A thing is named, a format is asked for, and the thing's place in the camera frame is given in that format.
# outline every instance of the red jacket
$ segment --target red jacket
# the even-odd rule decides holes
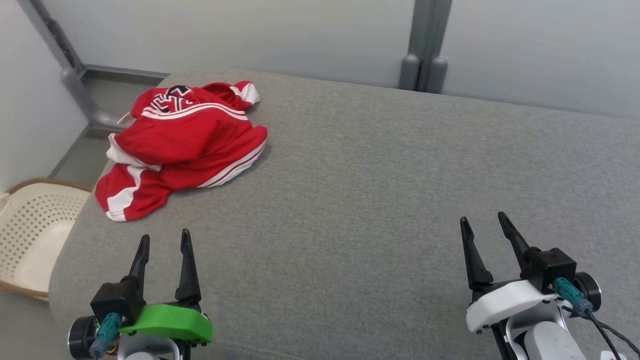
[[[249,168],[267,138],[267,129],[244,113],[258,101],[248,81],[142,94],[131,110],[133,124],[109,135],[107,157],[116,164],[95,189],[107,216],[144,217],[174,191],[222,185]]]

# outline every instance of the teal cable connector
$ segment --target teal cable connector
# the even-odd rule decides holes
[[[100,359],[107,353],[109,344],[113,341],[116,335],[122,328],[122,321],[120,315],[116,313],[109,313],[104,321],[100,324],[100,329],[95,334],[95,341],[89,348],[89,354],[93,359]]]
[[[593,312],[592,303],[585,299],[584,294],[564,277],[558,277],[554,281],[554,291],[567,300],[581,318],[587,318],[587,312]]]

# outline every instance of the basket rim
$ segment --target basket rim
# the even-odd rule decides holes
[[[48,298],[49,297],[49,292],[48,291],[31,290],[31,289],[23,288],[22,286],[17,286],[17,285],[14,285],[14,284],[10,283],[10,282],[6,282],[6,281],[2,281],[2,280],[0,280],[0,288],[5,288],[5,289],[7,289],[9,291],[12,291],[14,293],[28,295],[28,296],[32,296],[32,297],[43,297],[43,298]]]
[[[22,188],[25,188],[25,187],[27,187],[29,185],[33,185],[33,184],[62,185],[62,186],[68,186],[70,188],[76,188],[78,190],[83,190],[83,191],[86,191],[86,192],[91,192],[93,190],[93,188],[90,188],[89,186],[72,183],[71,181],[48,179],[46,177],[36,177],[34,179],[25,180],[25,181],[19,183],[18,185],[14,186],[13,188],[10,188],[9,190],[7,190],[7,192],[10,193],[10,194],[13,194],[16,191],[18,191],[18,190],[20,190]]]

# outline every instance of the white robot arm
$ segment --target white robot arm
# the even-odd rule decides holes
[[[491,329],[502,360],[586,360],[565,324],[566,317],[580,314],[598,326],[611,347],[601,359],[625,360],[613,348],[603,324],[593,317],[602,304],[598,283],[587,273],[576,273],[576,262],[560,249],[530,247],[506,214],[498,213],[498,219],[521,272],[519,279],[496,283],[476,249],[469,222],[460,219],[468,285],[473,291],[466,316],[469,331],[481,334]]]

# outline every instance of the gray floor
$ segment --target gray floor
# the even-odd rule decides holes
[[[138,96],[155,87],[160,79],[89,73],[84,82],[103,108],[124,115]],[[93,187],[107,162],[106,135],[89,131],[78,139],[54,177]],[[0,289],[0,329],[2,359],[71,359],[67,350],[68,328],[60,329],[54,323],[48,302]]]
[[[160,79],[88,72],[83,81],[100,106],[121,116],[131,110],[138,96],[156,87]],[[54,177],[93,187],[107,162],[104,155],[109,149],[107,135],[108,132],[104,131],[89,131],[84,138],[78,139],[69,157]]]

